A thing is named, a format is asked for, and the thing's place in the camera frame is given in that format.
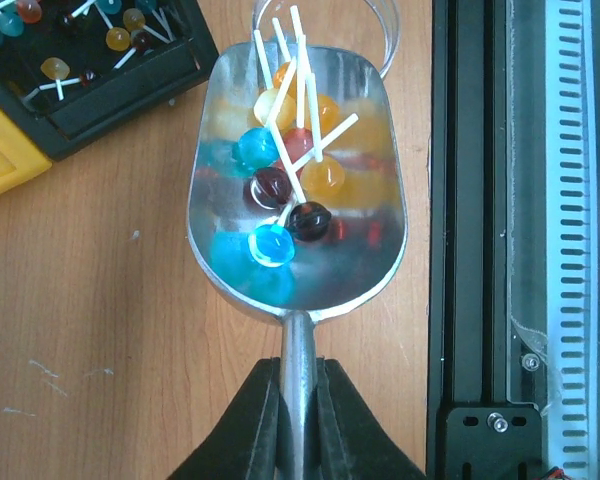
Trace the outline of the black bin with lollipops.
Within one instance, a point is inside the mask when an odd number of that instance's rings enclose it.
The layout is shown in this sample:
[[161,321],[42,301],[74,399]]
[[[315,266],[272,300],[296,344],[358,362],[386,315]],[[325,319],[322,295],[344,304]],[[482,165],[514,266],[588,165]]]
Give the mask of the black bin with lollipops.
[[196,1],[159,1],[172,39],[151,38],[126,59],[106,44],[96,7],[75,19],[77,1],[43,1],[21,35],[0,31],[0,110],[47,157],[61,160],[157,104],[205,82],[219,57]]

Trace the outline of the clear plastic jar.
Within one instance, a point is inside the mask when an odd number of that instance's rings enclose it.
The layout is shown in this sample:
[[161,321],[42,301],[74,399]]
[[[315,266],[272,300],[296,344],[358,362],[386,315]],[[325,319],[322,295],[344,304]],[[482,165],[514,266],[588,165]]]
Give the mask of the clear plastic jar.
[[251,27],[260,30],[264,39],[275,39],[272,20],[278,19],[286,41],[293,44],[293,6],[299,11],[302,31],[310,45],[357,53],[370,61],[381,77],[387,76],[401,36],[400,11],[395,1],[256,1]]

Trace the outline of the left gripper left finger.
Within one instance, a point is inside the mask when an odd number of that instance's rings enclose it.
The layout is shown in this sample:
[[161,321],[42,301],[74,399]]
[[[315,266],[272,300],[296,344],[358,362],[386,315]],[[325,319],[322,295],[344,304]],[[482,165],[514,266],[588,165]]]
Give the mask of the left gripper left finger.
[[276,469],[280,359],[261,359],[207,438],[171,479],[272,479]]

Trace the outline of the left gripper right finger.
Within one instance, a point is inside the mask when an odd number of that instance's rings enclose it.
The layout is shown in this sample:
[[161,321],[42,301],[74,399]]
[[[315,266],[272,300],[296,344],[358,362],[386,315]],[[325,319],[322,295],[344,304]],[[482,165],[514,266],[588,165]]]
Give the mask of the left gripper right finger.
[[325,479],[424,479],[334,359],[317,360],[320,464]]

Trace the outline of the metal scoop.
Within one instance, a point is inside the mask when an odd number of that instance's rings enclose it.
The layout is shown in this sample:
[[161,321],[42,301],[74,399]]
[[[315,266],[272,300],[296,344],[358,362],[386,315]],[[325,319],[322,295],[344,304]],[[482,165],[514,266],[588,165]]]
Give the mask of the metal scoop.
[[325,479],[320,464],[314,331],[378,294],[397,271],[407,214],[388,96],[376,68],[360,55],[313,47],[320,92],[358,122],[326,151],[347,170],[324,238],[299,242],[279,267],[256,262],[249,234],[278,213],[252,200],[249,177],[232,156],[261,85],[255,47],[229,47],[214,66],[205,99],[189,194],[188,237],[210,282],[233,305],[283,329],[275,476]]

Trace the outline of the yellow plastic bin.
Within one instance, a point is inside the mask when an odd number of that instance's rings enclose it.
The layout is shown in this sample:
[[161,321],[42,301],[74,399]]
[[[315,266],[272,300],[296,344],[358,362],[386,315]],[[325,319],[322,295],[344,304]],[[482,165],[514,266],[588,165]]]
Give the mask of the yellow plastic bin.
[[52,161],[0,109],[0,194],[49,170]]

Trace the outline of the black aluminium rail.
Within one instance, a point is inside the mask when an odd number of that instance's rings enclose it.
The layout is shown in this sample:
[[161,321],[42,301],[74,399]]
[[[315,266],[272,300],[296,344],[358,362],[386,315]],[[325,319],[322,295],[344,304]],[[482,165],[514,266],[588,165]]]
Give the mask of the black aluminium rail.
[[536,479],[540,416],[507,397],[506,5],[433,5],[426,472]]

